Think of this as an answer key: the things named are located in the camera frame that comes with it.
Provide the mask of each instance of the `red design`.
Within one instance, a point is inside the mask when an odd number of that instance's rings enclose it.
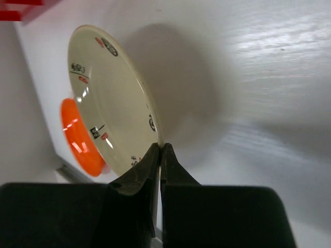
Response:
[[[82,77],[82,76],[79,76],[79,80],[84,82],[85,84],[88,84],[88,81],[86,78]]]
[[[107,133],[104,133],[104,134],[101,136],[101,139],[104,141],[106,138],[108,138],[108,134],[107,134]]]
[[[101,47],[103,47],[103,43],[98,37],[95,37],[95,40],[99,43]]]

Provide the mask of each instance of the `plate with printed design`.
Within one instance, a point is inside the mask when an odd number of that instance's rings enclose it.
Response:
[[[88,133],[119,176],[163,137],[148,85],[121,46],[105,31],[78,27],[68,49],[74,99]]]

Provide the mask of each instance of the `white tabletop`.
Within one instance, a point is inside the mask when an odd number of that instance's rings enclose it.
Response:
[[[272,187],[300,247],[331,246],[330,1],[65,0],[17,23],[55,150],[77,167],[59,106],[71,95],[68,41],[82,24],[103,28],[136,62],[166,141],[199,182]]]

